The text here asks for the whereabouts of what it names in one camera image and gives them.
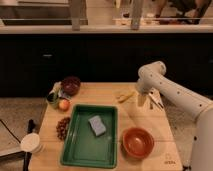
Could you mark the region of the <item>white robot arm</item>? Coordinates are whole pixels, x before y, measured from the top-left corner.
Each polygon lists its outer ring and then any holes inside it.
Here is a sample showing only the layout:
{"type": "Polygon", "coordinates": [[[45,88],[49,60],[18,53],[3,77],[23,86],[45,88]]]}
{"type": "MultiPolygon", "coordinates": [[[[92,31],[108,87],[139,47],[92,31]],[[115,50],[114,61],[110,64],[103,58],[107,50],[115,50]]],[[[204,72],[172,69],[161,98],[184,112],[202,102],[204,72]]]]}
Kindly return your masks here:
{"type": "Polygon", "coordinates": [[[166,66],[162,61],[141,66],[136,90],[148,94],[155,88],[192,115],[196,120],[196,140],[191,153],[191,171],[213,171],[213,100],[167,79],[165,73],[166,66]]]}

